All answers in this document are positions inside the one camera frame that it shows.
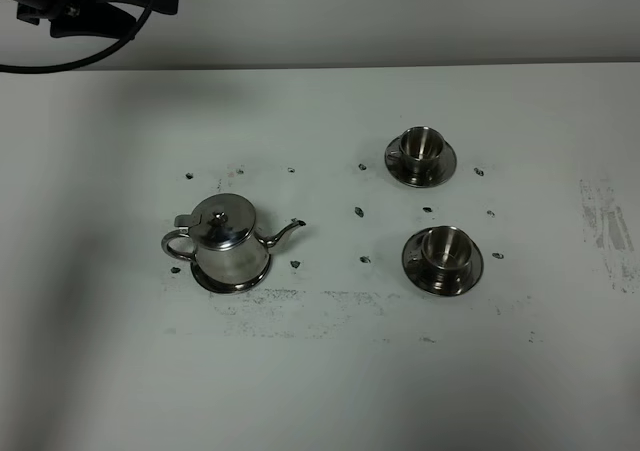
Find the stainless steel saucer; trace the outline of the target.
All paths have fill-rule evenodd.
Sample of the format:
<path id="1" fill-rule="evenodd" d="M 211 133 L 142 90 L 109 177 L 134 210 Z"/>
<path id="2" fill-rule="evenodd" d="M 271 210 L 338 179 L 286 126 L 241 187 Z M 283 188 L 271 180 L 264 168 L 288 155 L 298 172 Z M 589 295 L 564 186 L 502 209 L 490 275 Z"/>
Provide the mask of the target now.
<path id="1" fill-rule="evenodd" d="M 448 142 L 445 143 L 443 153 L 435 168 L 423 174 L 412 174 L 401 164 L 399 143 L 400 137 L 396 137 L 388 144 L 384 153 L 384 161 L 391 176 L 400 183 L 414 188 L 433 188 L 444 184 L 454 175 L 457 156 Z"/>
<path id="2" fill-rule="evenodd" d="M 420 290 L 441 297 L 460 296 L 470 291 L 480 280 L 484 271 L 484 260 L 479 247 L 472 240 L 473 255 L 471 274 L 462 280 L 454 279 L 451 281 L 428 281 L 417 272 L 411 271 L 403 262 L 402 266 L 408 279 Z"/>

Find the near stainless steel saucer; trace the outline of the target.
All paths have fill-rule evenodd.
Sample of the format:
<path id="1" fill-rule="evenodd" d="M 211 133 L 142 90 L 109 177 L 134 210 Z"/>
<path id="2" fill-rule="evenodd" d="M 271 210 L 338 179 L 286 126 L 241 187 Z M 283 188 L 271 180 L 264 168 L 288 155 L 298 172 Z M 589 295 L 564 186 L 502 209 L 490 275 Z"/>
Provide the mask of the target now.
<path id="1" fill-rule="evenodd" d="M 417 272 L 411 271 L 403 262 L 402 266 L 408 279 L 420 290 L 441 297 L 460 296 L 470 291 L 480 280 L 484 271 L 484 260 L 479 247 L 472 240 L 473 255 L 471 274 L 462 280 L 454 279 L 451 281 L 428 281 Z"/>

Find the stainless steel teapot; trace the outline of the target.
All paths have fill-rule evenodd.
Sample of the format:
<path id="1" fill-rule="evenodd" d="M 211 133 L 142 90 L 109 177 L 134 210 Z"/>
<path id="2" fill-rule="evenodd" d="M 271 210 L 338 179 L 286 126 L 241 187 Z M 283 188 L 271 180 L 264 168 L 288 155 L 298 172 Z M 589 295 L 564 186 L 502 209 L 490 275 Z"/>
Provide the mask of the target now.
<path id="1" fill-rule="evenodd" d="M 277 234 L 263 236 L 254 205 L 241 195 L 221 193 L 177 216 L 175 229 L 162 238 L 161 247 L 174 259 L 197 263 L 217 281 L 237 284 L 257 276 L 292 233 L 305 225 L 295 219 Z"/>

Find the steel teapot saucer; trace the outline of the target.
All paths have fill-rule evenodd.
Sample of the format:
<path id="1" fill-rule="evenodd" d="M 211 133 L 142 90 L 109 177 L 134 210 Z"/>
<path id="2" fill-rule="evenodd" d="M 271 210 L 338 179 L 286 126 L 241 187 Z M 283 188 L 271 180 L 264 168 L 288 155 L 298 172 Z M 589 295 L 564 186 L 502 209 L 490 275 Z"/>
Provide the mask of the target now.
<path id="1" fill-rule="evenodd" d="M 190 271 L 195 281 L 209 292 L 214 294 L 237 294 L 248 291 L 261 283 L 268 275 L 271 265 L 272 259 L 269 259 L 266 266 L 257 276 L 237 284 L 224 283 L 211 278 L 197 263 L 190 264 Z"/>

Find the near stainless steel teacup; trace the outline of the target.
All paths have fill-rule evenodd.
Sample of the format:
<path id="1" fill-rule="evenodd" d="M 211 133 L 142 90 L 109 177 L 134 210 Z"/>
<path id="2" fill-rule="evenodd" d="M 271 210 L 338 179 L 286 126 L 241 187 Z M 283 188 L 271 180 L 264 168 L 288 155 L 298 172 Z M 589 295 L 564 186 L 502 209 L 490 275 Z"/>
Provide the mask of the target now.
<path id="1" fill-rule="evenodd" d="M 403 250 L 409 270 L 428 281 L 462 280 L 471 274 L 471 238 L 453 226 L 436 226 L 414 234 Z"/>

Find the far stainless steel teacup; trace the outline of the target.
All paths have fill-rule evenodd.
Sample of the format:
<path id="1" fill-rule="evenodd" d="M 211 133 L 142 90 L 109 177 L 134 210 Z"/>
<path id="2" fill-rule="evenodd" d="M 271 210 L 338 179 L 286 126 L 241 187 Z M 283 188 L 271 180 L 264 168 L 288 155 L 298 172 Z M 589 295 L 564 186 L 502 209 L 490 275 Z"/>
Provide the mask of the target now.
<path id="1" fill-rule="evenodd" d="M 389 171 L 411 177 L 431 175 L 444 155 L 445 144 L 443 136 L 434 128 L 411 127 L 386 147 L 385 165 Z"/>

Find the far stainless steel saucer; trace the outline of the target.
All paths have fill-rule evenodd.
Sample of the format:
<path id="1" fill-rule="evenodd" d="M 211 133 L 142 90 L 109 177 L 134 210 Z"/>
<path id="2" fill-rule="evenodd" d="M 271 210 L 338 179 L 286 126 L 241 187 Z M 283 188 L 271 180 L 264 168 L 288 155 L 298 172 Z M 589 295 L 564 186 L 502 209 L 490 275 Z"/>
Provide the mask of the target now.
<path id="1" fill-rule="evenodd" d="M 444 184 L 454 175 L 457 156 L 448 142 L 445 143 L 443 153 L 435 168 L 423 174 L 412 174 L 401 164 L 399 143 L 400 137 L 396 137 L 388 144 L 384 153 L 384 161 L 391 176 L 400 183 L 414 188 L 433 188 Z"/>

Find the stainless steel teacup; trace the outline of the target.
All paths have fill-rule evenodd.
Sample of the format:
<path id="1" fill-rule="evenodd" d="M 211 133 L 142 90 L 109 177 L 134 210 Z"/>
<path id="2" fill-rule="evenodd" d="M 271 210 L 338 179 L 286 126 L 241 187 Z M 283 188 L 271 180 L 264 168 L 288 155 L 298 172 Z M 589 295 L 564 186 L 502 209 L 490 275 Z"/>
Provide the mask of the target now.
<path id="1" fill-rule="evenodd" d="M 385 165 L 389 171 L 411 177 L 431 175 L 444 155 L 445 144 L 443 136 L 434 128 L 411 127 L 386 147 Z"/>
<path id="2" fill-rule="evenodd" d="M 471 238 L 453 226 L 436 226 L 414 234 L 403 250 L 409 270 L 428 281 L 462 280 L 471 274 Z"/>

